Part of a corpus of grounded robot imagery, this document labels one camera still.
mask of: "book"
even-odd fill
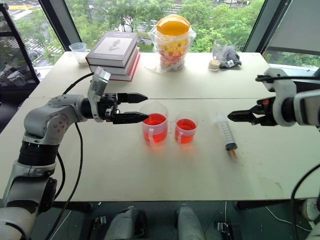
[[[128,62],[126,63],[125,67],[118,67],[118,66],[103,66],[100,65],[100,67],[103,68],[103,70],[107,71],[110,74],[121,74],[121,75],[127,75],[130,67],[133,63],[133,61],[136,59],[137,54],[139,53],[140,47],[135,47],[132,51],[132,54],[129,57]],[[90,65],[89,68],[91,72],[96,71],[98,66],[96,65]]]
[[[136,45],[136,33],[109,31],[85,58],[89,65],[123,68]]]
[[[127,75],[111,74],[110,80],[131,82],[136,73],[139,59],[140,59],[140,53],[138,53],[137,56],[135,57],[135,60],[132,63]]]

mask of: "measuring cup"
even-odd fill
[[[190,143],[195,136],[198,119],[193,112],[181,112],[175,119],[175,140],[180,144]]]
[[[86,49],[85,43],[75,42],[69,45],[69,48],[80,66],[88,66],[86,56],[90,50]]]
[[[163,141],[168,133],[168,109],[154,101],[144,105],[140,112],[149,115],[149,118],[142,122],[144,139],[151,144]]]

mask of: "white label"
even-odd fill
[[[227,63],[228,63],[229,68],[231,68],[231,67],[233,67],[235,65],[234,61],[232,59],[227,61]]]

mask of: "black wire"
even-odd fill
[[[59,194],[61,193],[62,188],[65,185],[65,181],[66,181],[66,170],[65,170],[65,165],[64,162],[62,161],[62,158],[60,156],[60,153],[57,153],[57,158],[59,160],[60,166],[61,166],[61,171],[62,171],[62,181],[61,181],[61,185],[59,187],[59,190],[56,192],[55,196],[54,196],[54,200],[56,200],[56,198],[59,196]]]
[[[274,80],[283,79],[305,79],[305,80],[320,80],[320,76],[277,76],[277,77],[263,77],[259,76],[255,79],[257,82],[266,81],[267,83],[272,83]]]
[[[297,190],[299,189],[300,185],[303,183],[303,181],[310,176],[314,171],[320,168],[320,163],[316,166],[314,166],[312,169],[310,169],[303,177],[298,181],[298,183],[295,185],[292,194],[291,194],[291,207],[292,207],[292,232],[293,232],[293,238],[294,240],[299,240],[298,237],[298,231],[297,231],[297,219],[296,219],[296,211],[295,211],[295,195]]]
[[[63,208],[61,209],[60,211],[60,214],[59,216],[57,217],[57,219],[55,220],[54,224],[53,224],[53,227],[52,229],[50,230],[50,232],[48,233],[48,235],[46,236],[45,240],[49,240],[49,238],[51,237],[51,235],[54,233],[56,227],[58,226],[59,224],[59,221],[62,217],[62,215],[64,214],[66,208],[67,208],[67,205],[70,203],[70,200],[72,199],[72,197],[74,196],[75,194],[75,191],[78,187],[78,184],[79,184],[79,180],[80,180],[80,176],[81,176],[81,171],[82,171],[82,165],[83,165],[83,160],[84,160],[84,142],[83,142],[83,138],[82,138],[82,134],[80,132],[80,129],[79,129],[79,126],[77,123],[75,123],[75,128],[76,130],[78,131],[78,134],[79,134],[79,137],[80,137],[80,166],[79,166],[79,172],[78,172],[78,177],[76,178],[76,182],[75,182],[75,185],[73,187],[73,190],[68,198],[68,200],[65,202]]]
[[[77,85],[79,82],[81,82],[83,79],[90,77],[94,74],[94,72],[88,73],[87,75],[84,75],[82,77],[80,77],[77,81],[75,81],[74,83],[72,83],[62,94],[67,94],[67,92],[69,92],[75,85]]]

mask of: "red book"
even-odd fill
[[[137,65],[140,59],[140,53],[138,53],[130,67],[130,70],[127,75],[120,75],[120,74],[111,74],[110,80],[111,81],[125,81],[131,82],[132,78],[134,77],[137,69]]]

